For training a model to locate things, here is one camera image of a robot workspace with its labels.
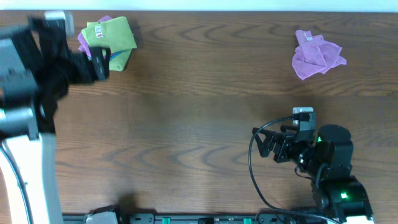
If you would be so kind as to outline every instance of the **green cloth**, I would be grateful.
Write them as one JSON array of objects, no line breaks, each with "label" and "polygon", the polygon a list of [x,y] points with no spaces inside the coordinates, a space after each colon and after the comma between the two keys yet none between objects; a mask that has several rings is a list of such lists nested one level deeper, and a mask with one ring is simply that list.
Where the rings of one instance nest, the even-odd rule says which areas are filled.
[{"label": "green cloth", "polygon": [[[100,27],[103,37],[98,38],[96,28]],[[105,22],[87,22],[81,31],[89,46],[109,47],[111,53],[121,52],[109,62],[112,71],[123,71],[132,49],[137,48],[127,19],[117,17]]]}]

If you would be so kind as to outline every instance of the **crumpled purple cloth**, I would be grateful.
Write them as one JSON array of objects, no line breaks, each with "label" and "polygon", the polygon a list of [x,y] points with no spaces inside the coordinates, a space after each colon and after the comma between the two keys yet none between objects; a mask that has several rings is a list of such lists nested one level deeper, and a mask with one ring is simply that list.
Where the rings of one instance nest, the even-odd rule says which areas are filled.
[{"label": "crumpled purple cloth", "polygon": [[295,49],[292,65],[302,80],[338,65],[346,65],[347,61],[340,56],[341,47],[325,41],[322,35],[312,36],[311,31],[296,31],[298,47]]},{"label": "crumpled purple cloth", "polygon": [[[112,17],[110,17],[110,16],[104,16],[101,19],[99,19],[97,22],[105,22],[105,21],[108,21],[108,20],[111,20],[111,19],[112,19]],[[85,37],[83,36],[83,34],[81,32],[77,36],[77,40],[79,40],[79,42],[81,44],[79,46],[79,50],[81,52],[86,52],[87,56],[91,57],[91,53],[90,53],[90,49],[89,49],[88,43],[87,43]]]}]

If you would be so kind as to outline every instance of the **green light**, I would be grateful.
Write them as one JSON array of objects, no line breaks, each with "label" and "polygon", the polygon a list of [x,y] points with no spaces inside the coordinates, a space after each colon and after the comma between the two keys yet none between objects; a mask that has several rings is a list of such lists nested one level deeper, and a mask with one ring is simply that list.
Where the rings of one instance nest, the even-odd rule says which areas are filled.
[{"label": "green light", "polygon": [[341,198],[342,198],[342,199],[348,198],[348,195],[347,195],[347,193],[345,193],[345,192],[344,192],[344,193],[341,193],[340,195],[341,195]]}]

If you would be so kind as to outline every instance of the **wood grain surface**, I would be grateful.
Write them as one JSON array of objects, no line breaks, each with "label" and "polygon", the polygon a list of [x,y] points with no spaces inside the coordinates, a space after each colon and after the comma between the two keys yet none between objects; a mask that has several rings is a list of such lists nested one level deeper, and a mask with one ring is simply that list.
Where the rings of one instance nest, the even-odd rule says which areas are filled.
[{"label": "wood grain surface", "polygon": [[[28,14],[0,11],[0,25]],[[351,131],[353,174],[376,223],[398,220],[398,14],[76,11],[76,30],[126,16],[139,48],[123,72],[73,86],[59,102],[57,180],[64,213],[113,203],[158,212],[256,213],[251,129],[312,106],[318,127]],[[342,46],[348,64],[301,81],[292,68],[295,31]],[[77,50],[76,38],[69,40]],[[270,203],[314,205],[293,163],[253,152]],[[0,181],[0,223],[10,223]]]}]

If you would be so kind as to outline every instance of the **white wall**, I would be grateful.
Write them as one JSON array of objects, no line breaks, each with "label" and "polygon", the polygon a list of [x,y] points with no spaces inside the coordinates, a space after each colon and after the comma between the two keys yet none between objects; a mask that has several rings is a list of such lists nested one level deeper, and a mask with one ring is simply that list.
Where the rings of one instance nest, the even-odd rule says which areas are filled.
[{"label": "white wall", "polygon": [[0,9],[398,12],[398,0],[0,0]]}]

